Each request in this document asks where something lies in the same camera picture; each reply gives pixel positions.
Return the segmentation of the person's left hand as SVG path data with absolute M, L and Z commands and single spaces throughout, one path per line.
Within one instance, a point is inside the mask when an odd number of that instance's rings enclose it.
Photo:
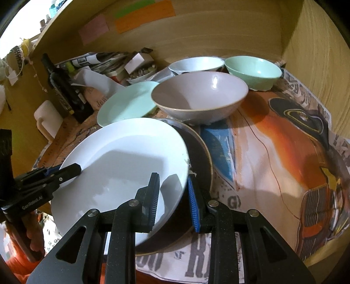
M 32 263 L 43 259 L 45 255 L 43 230 L 38 222 L 38 217 L 35 212 L 22 217 L 20 223 L 26 228 L 22 234 L 13 223 L 5 222 L 6 231 L 10 236 L 14 250 L 18 255 L 23 255 L 26 260 Z

